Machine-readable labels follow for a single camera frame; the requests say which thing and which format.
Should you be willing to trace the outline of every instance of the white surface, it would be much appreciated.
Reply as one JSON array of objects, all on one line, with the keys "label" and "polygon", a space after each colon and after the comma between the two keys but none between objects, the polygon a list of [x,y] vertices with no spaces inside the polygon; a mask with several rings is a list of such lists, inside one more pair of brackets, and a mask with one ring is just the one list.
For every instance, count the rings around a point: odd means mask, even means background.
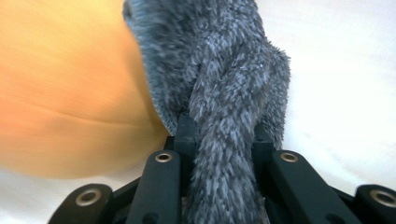
[{"label": "white surface", "polygon": [[[268,38],[291,57],[284,148],[349,194],[367,183],[396,189],[396,2],[258,3]],[[46,223],[74,189],[117,189],[142,168],[77,180],[0,170],[0,223]]]}]

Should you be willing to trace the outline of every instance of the orange object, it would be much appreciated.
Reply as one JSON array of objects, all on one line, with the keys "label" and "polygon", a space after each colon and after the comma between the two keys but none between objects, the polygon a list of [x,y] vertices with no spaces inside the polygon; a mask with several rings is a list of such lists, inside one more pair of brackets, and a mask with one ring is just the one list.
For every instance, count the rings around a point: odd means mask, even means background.
[{"label": "orange object", "polygon": [[162,148],[122,0],[0,1],[0,166],[114,172]]}]

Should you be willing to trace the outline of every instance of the gray fuzzy fabric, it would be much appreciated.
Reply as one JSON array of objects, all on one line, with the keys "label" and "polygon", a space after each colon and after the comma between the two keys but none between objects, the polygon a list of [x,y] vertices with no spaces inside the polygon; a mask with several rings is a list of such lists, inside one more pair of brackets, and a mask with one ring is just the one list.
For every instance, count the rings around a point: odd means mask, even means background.
[{"label": "gray fuzzy fabric", "polygon": [[251,145],[262,122],[281,149],[289,58],[267,40],[253,0],[127,0],[150,94],[175,134],[190,111],[202,141],[187,223],[262,223]]}]

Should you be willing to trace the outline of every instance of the gray towel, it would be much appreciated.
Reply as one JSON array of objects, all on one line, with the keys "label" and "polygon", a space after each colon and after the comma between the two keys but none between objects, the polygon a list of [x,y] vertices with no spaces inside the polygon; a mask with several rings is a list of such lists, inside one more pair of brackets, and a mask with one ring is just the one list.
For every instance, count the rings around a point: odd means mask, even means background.
[{"label": "gray towel", "polygon": [[126,0],[150,94],[171,134],[188,111],[201,146],[184,221],[262,223],[251,160],[263,123],[281,149],[289,58],[267,40],[253,0]]}]

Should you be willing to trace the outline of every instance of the orange cloth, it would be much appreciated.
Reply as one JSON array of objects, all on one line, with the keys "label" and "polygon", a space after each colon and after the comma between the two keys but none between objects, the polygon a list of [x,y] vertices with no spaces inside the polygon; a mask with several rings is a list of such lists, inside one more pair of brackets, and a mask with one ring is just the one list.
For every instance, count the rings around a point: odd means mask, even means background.
[{"label": "orange cloth", "polygon": [[122,0],[0,1],[0,166],[117,171],[162,148]]}]

